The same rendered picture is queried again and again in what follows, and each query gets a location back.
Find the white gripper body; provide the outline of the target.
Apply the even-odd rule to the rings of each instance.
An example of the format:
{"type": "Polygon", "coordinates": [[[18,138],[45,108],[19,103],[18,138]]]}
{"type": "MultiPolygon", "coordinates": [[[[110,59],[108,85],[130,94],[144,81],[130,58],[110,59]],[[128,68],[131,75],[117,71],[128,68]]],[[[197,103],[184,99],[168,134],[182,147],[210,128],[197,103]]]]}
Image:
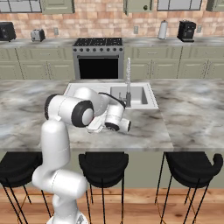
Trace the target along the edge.
{"type": "Polygon", "coordinates": [[[97,116],[93,119],[93,121],[87,126],[88,133],[99,133],[103,129],[104,117],[97,116]]]}

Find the green base cabinet run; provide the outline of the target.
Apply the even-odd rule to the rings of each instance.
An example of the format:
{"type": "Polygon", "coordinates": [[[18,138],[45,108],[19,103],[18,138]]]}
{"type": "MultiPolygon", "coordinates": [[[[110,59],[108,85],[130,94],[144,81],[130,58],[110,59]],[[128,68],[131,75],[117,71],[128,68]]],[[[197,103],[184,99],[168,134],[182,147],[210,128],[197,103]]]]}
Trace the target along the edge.
{"type": "Polygon", "coordinates": [[[126,46],[131,79],[224,79],[224,46],[126,46]]]}
{"type": "Polygon", "coordinates": [[[0,81],[74,78],[70,47],[0,47],[0,81]]]}

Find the white sink basin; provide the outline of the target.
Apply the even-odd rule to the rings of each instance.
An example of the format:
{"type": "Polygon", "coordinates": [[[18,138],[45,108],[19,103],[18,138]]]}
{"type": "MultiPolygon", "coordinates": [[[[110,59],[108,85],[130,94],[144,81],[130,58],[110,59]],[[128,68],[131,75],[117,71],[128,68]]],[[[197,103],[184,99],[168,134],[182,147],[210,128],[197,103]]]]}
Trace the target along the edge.
{"type": "MultiPolygon", "coordinates": [[[[74,96],[79,88],[91,88],[96,93],[104,92],[115,98],[125,98],[127,85],[125,83],[69,83],[64,95],[74,96]]],[[[130,109],[158,109],[156,98],[149,82],[133,82],[130,84],[130,109]]]]}

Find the black bar stool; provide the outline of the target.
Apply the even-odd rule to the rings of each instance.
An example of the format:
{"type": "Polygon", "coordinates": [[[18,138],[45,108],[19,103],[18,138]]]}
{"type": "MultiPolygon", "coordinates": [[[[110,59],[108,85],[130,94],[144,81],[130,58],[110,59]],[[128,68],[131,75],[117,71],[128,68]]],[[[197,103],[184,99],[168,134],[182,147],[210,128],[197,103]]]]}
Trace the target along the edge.
{"type": "Polygon", "coordinates": [[[0,161],[0,184],[3,186],[20,224],[28,224],[28,221],[13,189],[23,187],[25,198],[32,202],[25,185],[32,181],[32,174],[42,163],[41,152],[25,151],[7,152],[0,161]]]}
{"type": "MultiPolygon", "coordinates": [[[[207,154],[204,151],[164,152],[159,176],[162,176],[164,161],[167,162],[171,173],[168,187],[171,187],[172,179],[176,179],[177,182],[188,188],[185,201],[190,201],[189,209],[193,206],[193,200],[197,190],[200,188],[205,188],[198,209],[194,212],[192,223],[195,223],[203,199],[206,196],[207,188],[209,187],[210,182],[214,178],[214,176],[219,174],[221,171],[221,168],[223,166],[223,157],[220,153],[215,153],[213,155],[213,164],[211,164],[207,157],[207,154]]],[[[167,197],[169,196],[169,188],[167,189],[166,193],[167,197]]],[[[167,197],[164,201],[163,211],[165,211],[166,208],[166,203],[168,200],[167,197]]],[[[183,224],[186,224],[189,209],[186,212],[183,224]]],[[[166,224],[164,221],[165,213],[162,212],[159,215],[160,224],[166,224]]]]}
{"type": "Polygon", "coordinates": [[[118,152],[85,152],[79,155],[79,165],[90,187],[104,190],[122,182],[121,215],[124,215],[124,173],[129,163],[129,155],[123,151],[118,152]]]}

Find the silver spring tap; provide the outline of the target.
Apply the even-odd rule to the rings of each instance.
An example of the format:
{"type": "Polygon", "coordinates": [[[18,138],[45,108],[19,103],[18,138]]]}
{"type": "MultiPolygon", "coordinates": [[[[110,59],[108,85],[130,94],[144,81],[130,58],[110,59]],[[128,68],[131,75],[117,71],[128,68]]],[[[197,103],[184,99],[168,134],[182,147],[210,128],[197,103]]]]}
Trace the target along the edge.
{"type": "Polygon", "coordinates": [[[126,97],[122,98],[121,93],[119,93],[119,100],[124,101],[126,103],[126,107],[131,107],[131,92],[130,92],[130,75],[131,75],[131,61],[130,58],[127,59],[127,66],[126,66],[126,97]]]}

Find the silver oven with black hob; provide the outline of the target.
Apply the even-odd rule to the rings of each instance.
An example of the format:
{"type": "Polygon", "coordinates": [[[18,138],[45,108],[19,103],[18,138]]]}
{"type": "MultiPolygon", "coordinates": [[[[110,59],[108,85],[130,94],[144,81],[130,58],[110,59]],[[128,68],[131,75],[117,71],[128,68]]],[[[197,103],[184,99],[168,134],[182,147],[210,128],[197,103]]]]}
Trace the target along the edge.
{"type": "Polygon", "coordinates": [[[73,44],[75,78],[122,79],[122,38],[78,38],[73,44]]]}

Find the silver toaster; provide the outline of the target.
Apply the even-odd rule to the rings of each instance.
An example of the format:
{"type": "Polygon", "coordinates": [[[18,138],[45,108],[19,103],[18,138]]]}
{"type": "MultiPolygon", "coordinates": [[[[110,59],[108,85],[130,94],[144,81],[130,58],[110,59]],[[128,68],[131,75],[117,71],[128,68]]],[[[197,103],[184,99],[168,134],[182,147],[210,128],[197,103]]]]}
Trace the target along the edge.
{"type": "Polygon", "coordinates": [[[46,38],[45,32],[43,29],[35,29],[31,32],[31,41],[42,42],[46,38]]]}

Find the white paper towel roll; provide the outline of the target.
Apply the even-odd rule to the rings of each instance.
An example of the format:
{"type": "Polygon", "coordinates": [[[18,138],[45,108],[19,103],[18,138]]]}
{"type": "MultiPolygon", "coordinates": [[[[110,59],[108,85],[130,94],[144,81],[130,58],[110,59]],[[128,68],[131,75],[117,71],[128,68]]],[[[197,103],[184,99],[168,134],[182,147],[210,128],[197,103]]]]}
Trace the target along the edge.
{"type": "Polygon", "coordinates": [[[158,35],[157,35],[157,37],[159,39],[166,39],[167,27],[168,27],[168,22],[163,20],[161,22],[161,25],[159,27],[159,32],[158,32],[158,35]]]}

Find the black toaster oven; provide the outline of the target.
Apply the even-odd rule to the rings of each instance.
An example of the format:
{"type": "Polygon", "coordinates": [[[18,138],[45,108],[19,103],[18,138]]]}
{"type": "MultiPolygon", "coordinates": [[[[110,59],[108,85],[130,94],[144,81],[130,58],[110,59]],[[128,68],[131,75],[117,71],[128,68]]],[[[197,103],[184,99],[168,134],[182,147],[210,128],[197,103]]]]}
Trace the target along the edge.
{"type": "Polygon", "coordinates": [[[16,37],[16,32],[12,22],[0,22],[0,41],[11,42],[16,37]]]}

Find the black coffee machine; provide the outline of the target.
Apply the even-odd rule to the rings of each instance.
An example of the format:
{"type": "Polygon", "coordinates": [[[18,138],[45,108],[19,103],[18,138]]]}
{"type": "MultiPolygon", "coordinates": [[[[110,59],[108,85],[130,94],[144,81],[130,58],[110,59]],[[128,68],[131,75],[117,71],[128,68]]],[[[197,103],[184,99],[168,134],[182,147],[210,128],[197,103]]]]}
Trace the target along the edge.
{"type": "Polygon", "coordinates": [[[193,42],[193,35],[196,29],[196,24],[192,21],[182,20],[179,22],[178,36],[182,42],[193,42]]]}

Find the dark framed window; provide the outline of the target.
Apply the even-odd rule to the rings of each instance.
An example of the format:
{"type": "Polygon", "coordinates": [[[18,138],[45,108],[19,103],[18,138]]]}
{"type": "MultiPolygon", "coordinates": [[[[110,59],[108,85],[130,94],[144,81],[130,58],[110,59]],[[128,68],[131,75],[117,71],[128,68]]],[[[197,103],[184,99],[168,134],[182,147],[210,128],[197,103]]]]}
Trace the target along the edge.
{"type": "Polygon", "coordinates": [[[0,0],[0,13],[41,12],[40,0],[0,0]]]}
{"type": "Polygon", "coordinates": [[[202,0],[157,0],[158,11],[199,11],[202,0]]]}

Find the green wall cabinet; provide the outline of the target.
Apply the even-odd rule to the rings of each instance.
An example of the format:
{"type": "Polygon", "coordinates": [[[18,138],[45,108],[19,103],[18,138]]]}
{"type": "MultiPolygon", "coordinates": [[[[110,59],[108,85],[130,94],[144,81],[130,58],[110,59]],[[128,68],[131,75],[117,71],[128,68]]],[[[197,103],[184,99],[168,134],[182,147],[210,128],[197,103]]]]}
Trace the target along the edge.
{"type": "Polygon", "coordinates": [[[123,12],[130,13],[152,12],[154,0],[123,0],[123,12]]]}
{"type": "Polygon", "coordinates": [[[74,14],[74,0],[40,0],[42,13],[51,14],[74,14]]]}
{"type": "Polygon", "coordinates": [[[224,0],[207,0],[207,11],[224,11],[224,0]]]}

